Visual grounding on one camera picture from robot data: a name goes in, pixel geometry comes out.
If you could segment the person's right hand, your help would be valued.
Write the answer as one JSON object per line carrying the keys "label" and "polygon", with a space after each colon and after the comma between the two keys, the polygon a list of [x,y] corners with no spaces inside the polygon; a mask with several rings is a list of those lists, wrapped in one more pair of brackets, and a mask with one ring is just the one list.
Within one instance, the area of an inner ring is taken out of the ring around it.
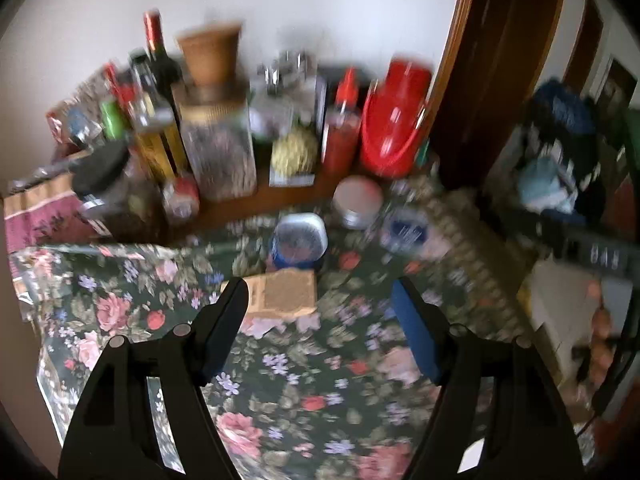
{"label": "person's right hand", "polygon": [[591,409],[593,414],[601,415],[604,411],[604,394],[600,393],[600,388],[604,385],[614,361],[613,344],[610,341],[612,315],[604,306],[602,286],[599,281],[589,283],[587,298],[596,300],[597,307],[591,317],[590,343],[582,349],[582,362],[580,362],[576,378],[580,384],[590,383],[592,388]]}

